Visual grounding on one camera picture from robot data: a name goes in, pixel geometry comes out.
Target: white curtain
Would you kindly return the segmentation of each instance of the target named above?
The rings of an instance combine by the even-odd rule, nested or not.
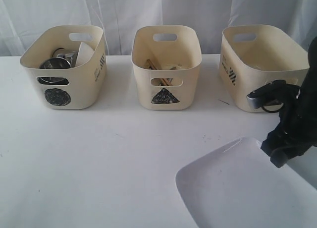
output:
[[[0,0],[0,56],[20,56],[64,24],[104,26],[110,55],[131,54],[135,32],[161,24],[194,28],[204,54],[220,52],[224,28],[245,24],[279,27],[307,49],[317,35],[317,0]]]

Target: bin handle hole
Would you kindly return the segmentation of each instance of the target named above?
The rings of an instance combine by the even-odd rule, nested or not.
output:
[[[183,84],[183,80],[181,78],[152,78],[151,79],[152,86],[179,87],[182,84]]]
[[[154,41],[176,41],[177,35],[174,33],[156,33],[153,35]]]
[[[70,33],[69,38],[71,41],[92,41],[93,36],[89,33]]]
[[[42,85],[68,85],[67,78],[62,77],[38,77],[37,81]]]
[[[233,36],[234,42],[254,41],[257,38],[255,33],[241,33]]]

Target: cream plastic bin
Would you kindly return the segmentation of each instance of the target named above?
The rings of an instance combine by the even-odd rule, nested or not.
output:
[[[158,41],[155,36],[174,34],[176,40]],[[148,69],[150,59],[157,70]],[[187,26],[147,26],[135,35],[132,63],[139,101],[151,110],[181,110],[193,102],[202,53],[196,32]],[[160,79],[172,79],[160,86]]]
[[[253,90],[276,79],[302,85],[308,69],[307,52],[276,27],[248,25],[223,31],[219,73],[235,104],[244,111],[262,111],[248,104],[246,96]]]
[[[41,63],[49,59],[60,47],[77,51],[81,41],[71,40],[87,37],[85,40],[94,50],[90,60],[70,69],[39,69]],[[83,109],[92,105],[97,99],[106,74],[106,54],[104,31],[97,26],[69,25],[57,26],[47,30],[24,53],[20,60],[27,70],[29,78],[41,99],[53,109]],[[44,85],[40,77],[62,77],[69,81],[68,85]]]

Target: black triangle sticker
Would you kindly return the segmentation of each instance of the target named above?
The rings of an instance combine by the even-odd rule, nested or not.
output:
[[[153,104],[172,104],[179,103],[179,100],[171,94],[166,88],[162,88],[153,98],[151,103]]]

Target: white tray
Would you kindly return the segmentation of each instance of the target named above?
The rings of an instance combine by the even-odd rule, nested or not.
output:
[[[316,228],[317,191],[241,138],[182,168],[181,197],[200,228]]]

